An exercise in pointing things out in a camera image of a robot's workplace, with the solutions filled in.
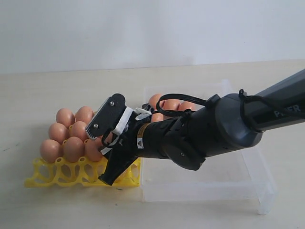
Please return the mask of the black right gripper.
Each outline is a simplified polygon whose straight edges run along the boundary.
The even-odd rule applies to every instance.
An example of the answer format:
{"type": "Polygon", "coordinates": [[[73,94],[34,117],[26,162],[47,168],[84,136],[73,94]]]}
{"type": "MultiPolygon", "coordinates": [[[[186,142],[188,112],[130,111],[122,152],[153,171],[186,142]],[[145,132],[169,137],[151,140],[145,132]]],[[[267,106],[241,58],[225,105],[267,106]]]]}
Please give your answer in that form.
{"type": "Polygon", "coordinates": [[[128,122],[122,134],[122,142],[112,148],[104,172],[98,179],[112,186],[115,180],[139,157],[157,159],[181,158],[174,135],[180,131],[178,118],[159,122],[148,119],[128,122]]]}

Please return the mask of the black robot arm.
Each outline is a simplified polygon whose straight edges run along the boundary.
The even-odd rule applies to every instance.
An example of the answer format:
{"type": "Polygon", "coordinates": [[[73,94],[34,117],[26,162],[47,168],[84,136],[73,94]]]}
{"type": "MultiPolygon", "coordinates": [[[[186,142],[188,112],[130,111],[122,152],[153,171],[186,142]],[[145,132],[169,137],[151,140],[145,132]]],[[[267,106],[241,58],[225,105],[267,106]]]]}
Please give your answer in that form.
{"type": "Polygon", "coordinates": [[[130,123],[107,154],[107,166],[99,180],[114,181],[139,157],[169,159],[188,170],[198,170],[206,158],[257,145],[270,129],[305,120],[305,72],[299,71],[279,83],[248,95],[244,90],[208,100],[184,94],[160,98],[200,104],[197,111],[157,111],[167,119],[130,123]]]}

